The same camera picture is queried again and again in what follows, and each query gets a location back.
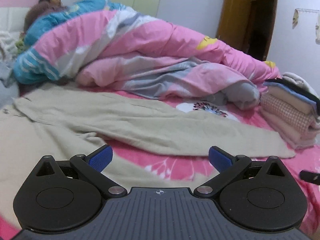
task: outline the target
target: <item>checkered fabric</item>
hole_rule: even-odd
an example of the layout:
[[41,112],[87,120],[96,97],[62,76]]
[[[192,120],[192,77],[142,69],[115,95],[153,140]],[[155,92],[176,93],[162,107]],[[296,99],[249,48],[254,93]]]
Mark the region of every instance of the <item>checkered fabric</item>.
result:
[[277,115],[301,133],[305,133],[310,126],[316,123],[314,116],[299,112],[290,104],[268,93],[261,96],[260,104],[263,109]]

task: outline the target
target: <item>blue gripper pad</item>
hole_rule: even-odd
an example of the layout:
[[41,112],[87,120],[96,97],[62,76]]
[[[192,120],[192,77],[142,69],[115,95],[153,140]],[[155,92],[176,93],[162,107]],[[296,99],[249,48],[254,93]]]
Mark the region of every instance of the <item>blue gripper pad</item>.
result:
[[112,161],[112,157],[112,148],[111,146],[106,145],[89,154],[85,160],[96,171],[102,172]]
[[213,167],[220,173],[233,165],[232,160],[225,151],[217,150],[217,147],[211,147],[209,150],[209,161]]

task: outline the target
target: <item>stack of folded fabric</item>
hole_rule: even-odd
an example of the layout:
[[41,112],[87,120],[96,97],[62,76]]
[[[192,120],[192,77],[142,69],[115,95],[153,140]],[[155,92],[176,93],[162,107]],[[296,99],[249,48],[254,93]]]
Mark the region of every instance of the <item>stack of folded fabric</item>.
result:
[[293,149],[312,147],[320,133],[320,99],[305,80],[290,76],[266,80],[260,113]]

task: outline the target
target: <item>blue blanket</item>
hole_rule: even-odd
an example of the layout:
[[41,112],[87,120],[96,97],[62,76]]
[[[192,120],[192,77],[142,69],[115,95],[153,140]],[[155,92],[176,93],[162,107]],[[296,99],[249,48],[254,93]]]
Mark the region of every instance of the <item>blue blanket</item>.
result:
[[66,11],[51,13],[37,19],[28,29],[24,43],[27,46],[32,46],[44,33],[52,30],[55,26],[84,13],[103,10],[106,6],[109,7],[109,10],[126,9],[125,5],[112,3],[110,0],[82,0],[70,6]]

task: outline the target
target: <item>towel rack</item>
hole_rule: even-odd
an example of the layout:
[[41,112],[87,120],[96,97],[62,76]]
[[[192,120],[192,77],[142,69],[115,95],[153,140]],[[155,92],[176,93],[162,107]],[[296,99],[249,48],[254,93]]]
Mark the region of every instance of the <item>towel rack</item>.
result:
[[297,10],[298,12],[320,13],[320,10],[313,10],[313,9],[301,9],[301,8],[297,8],[296,10]]

